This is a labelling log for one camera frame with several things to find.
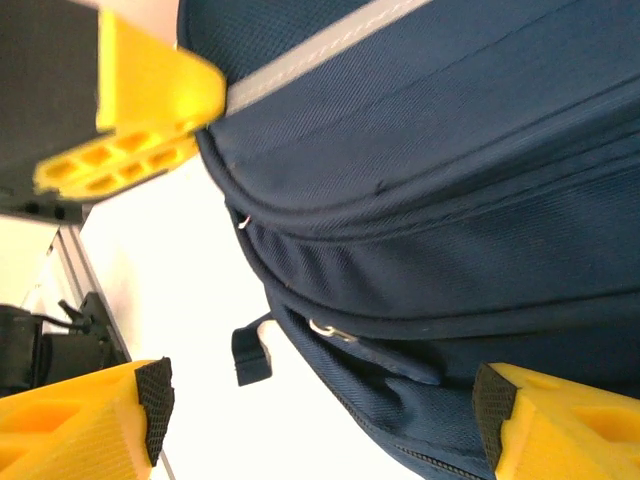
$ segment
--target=backpack zipper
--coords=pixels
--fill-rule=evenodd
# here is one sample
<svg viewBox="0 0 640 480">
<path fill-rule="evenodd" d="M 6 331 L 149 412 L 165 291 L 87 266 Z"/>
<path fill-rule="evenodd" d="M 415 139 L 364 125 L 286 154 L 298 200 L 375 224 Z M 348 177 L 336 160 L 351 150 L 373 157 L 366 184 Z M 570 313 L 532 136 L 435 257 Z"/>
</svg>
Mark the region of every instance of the backpack zipper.
<svg viewBox="0 0 640 480">
<path fill-rule="evenodd" d="M 339 339 L 346 344 L 342 349 L 348 354 L 382 367 L 394 375 L 429 386 L 442 383 L 442 372 L 438 368 L 389 349 L 375 340 L 359 338 L 332 326 L 319 326 L 313 319 L 309 319 L 309 328 L 323 337 Z"/>
<path fill-rule="evenodd" d="M 370 432 L 371 434 L 376 433 L 374 429 L 371 427 L 370 423 L 362 418 L 360 414 L 340 395 L 337 393 L 330 385 L 325 378 L 318 374 L 318 377 L 324 383 L 325 387 L 333 394 L 334 397 L 340 402 L 343 408 L 349 412 L 349 415 L 355 420 L 355 422 L 360 425 L 360 427 L 366 432 Z M 429 464 L 431 467 L 436 468 L 438 470 L 443 470 L 448 473 L 452 473 L 454 475 L 459 476 L 460 478 L 464 478 L 465 480 L 487 480 L 484 477 L 480 477 L 475 473 L 467 472 L 466 470 L 462 470 L 461 468 L 450 465 L 446 462 L 438 460 L 437 458 L 430 457 L 428 455 L 424 455 L 423 453 L 415 452 L 413 450 L 409 450 L 408 448 L 402 447 L 400 445 L 391 444 L 394 448 L 401 451 L 402 453 L 409 455 L 416 460 L 420 460 L 421 462 Z"/>
<path fill-rule="evenodd" d="M 445 470 L 449 473 L 453 473 L 454 475 L 458 475 L 461 478 L 465 478 L 467 480 L 486 480 L 483 477 L 479 477 L 478 475 L 471 473 L 471 472 L 467 472 L 466 470 L 462 470 L 458 467 L 454 467 L 453 465 L 450 465 L 448 463 L 445 463 L 441 460 L 438 460 L 437 458 L 433 458 L 430 457 L 428 455 L 424 455 L 422 453 L 419 452 L 414 452 L 413 450 L 409 450 L 407 448 L 401 447 L 399 445 L 394 445 L 395 448 L 397 448 L 398 450 L 400 450 L 402 453 L 406 453 L 407 455 L 420 460 L 422 462 L 428 463 L 429 465 L 431 465 L 434 468 L 438 468 L 440 470 Z"/>
</svg>

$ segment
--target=backpack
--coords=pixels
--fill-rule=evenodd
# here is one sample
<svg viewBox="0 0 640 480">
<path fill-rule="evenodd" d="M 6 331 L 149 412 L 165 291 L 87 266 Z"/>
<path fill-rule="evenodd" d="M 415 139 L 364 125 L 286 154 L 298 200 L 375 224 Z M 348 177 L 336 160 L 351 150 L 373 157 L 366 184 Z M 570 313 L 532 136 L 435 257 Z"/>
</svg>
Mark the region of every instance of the backpack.
<svg viewBox="0 0 640 480">
<path fill-rule="evenodd" d="M 389 455 L 494 478 L 485 363 L 640 398 L 637 1 L 183 0 L 178 30 L 229 81 L 197 140 L 269 318 Z"/>
</svg>

